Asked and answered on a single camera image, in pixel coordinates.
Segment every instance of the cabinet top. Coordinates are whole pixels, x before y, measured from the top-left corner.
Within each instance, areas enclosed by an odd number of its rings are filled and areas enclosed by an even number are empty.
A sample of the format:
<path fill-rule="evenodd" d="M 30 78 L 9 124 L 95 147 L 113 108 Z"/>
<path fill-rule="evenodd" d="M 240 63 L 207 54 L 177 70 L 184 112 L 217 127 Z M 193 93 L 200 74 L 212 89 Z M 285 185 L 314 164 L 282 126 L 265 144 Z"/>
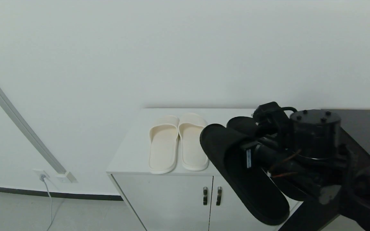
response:
<path fill-rule="evenodd" d="M 226 126 L 228 120 L 237 116 L 251 116 L 254 109 L 223 109 L 223 108 L 144 108 L 140 111 L 134 124 L 125 135 L 114 158 L 107 168 L 108 174 L 150 174 L 149 129 L 155 120 L 165 116 L 174 115 L 178 118 L 187 112 L 194 112 L 204 117 L 208 124 L 218 123 Z M 203 171 L 189 171 L 182 166 L 182 148 L 179 141 L 177 149 L 176 167 L 165 175 L 220 175 L 210 162 Z"/>

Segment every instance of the white slipper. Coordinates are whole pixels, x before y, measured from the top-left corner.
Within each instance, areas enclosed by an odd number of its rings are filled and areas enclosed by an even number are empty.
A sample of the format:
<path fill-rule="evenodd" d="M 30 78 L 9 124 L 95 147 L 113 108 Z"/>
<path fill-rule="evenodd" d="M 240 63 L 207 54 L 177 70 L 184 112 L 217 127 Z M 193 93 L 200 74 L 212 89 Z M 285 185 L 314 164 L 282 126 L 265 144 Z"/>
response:
<path fill-rule="evenodd" d="M 199 135 L 207 122 L 195 113 L 182 115 L 178 130 L 182 140 L 182 165 L 191 171 L 201 171 L 208 167 L 208 157 L 199 143 Z"/>
<path fill-rule="evenodd" d="M 149 169 L 152 174 L 168 173 L 175 168 L 178 122 L 179 119 L 176 116 L 166 115 L 157 119 L 149 130 L 151 140 Z"/>

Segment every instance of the red wire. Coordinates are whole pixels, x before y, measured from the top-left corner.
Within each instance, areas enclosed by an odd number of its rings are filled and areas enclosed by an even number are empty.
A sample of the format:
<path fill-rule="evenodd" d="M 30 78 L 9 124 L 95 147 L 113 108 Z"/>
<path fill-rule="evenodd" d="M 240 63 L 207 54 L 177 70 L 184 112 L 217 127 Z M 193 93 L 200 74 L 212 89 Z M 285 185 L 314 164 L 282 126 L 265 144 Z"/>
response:
<path fill-rule="evenodd" d="M 288 160 L 290 160 L 290 159 L 294 158 L 294 157 L 295 157 L 296 155 L 298 155 L 301 151 L 302 151 L 302 149 L 299 149 L 299 150 L 297 150 L 294 154 L 292 154 L 291 156 L 289 156 L 289 157 L 287 157 L 287 158 L 283 159 L 283 161 L 281 161 L 281 162 L 279 162 L 279 163 L 276 163 L 276 164 L 272 165 L 272 166 L 269 168 L 269 172 L 272 172 L 272 171 L 273 171 L 273 169 L 274 169 L 274 168 L 276 168 L 278 165 L 281 165 L 281 164 L 285 163 L 286 161 L 288 161 Z"/>
<path fill-rule="evenodd" d="M 273 175 L 272 178 L 277 178 L 277 177 L 282 177 L 282 176 L 289 176 L 289 175 L 294 175 L 298 174 L 297 172 L 291 172 L 291 173 L 284 173 L 284 174 L 278 174 L 278 175 Z"/>

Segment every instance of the cabinet handle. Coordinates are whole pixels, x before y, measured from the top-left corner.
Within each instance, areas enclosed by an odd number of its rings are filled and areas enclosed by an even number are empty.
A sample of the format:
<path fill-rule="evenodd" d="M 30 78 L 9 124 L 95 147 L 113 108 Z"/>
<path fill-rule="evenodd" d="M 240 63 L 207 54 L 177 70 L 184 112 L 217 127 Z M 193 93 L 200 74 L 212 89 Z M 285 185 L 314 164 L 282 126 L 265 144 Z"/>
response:
<path fill-rule="evenodd" d="M 222 199 L 222 187 L 219 186 L 218 187 L 218 195 L 216 197 L 216 206 L 220 206 L 221 205 L 221 199 Z"/>
<path fill-rule="evenodd" d="M 208 204 L 208 187 L 204 187 L 204 205 Z"/>

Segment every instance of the black baseboard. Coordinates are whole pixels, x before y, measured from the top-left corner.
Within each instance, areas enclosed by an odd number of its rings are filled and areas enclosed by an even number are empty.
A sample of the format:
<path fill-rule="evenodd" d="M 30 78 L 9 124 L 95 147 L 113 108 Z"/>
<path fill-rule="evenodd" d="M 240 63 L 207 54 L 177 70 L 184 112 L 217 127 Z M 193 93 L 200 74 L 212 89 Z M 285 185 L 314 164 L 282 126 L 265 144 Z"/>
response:
<path fill-rule="evenodd" d="M 34 191 L 34 190 L 19 190 L 19 189 L 9 189 L 1 188 L 1 193 L 13 193 L 29 196 L 46 196 L 48 197 L 47 192 Z M 51 197 L 56 198 L 70 198 L 70 199 L 81 199 L 81 200 L 101 200 L 101 201 L 123 201 L 121 196 L 112 196 L 112 195 L 92 195 L 92 194 L 73 194 L 73 193 L 50 193 Z"/>

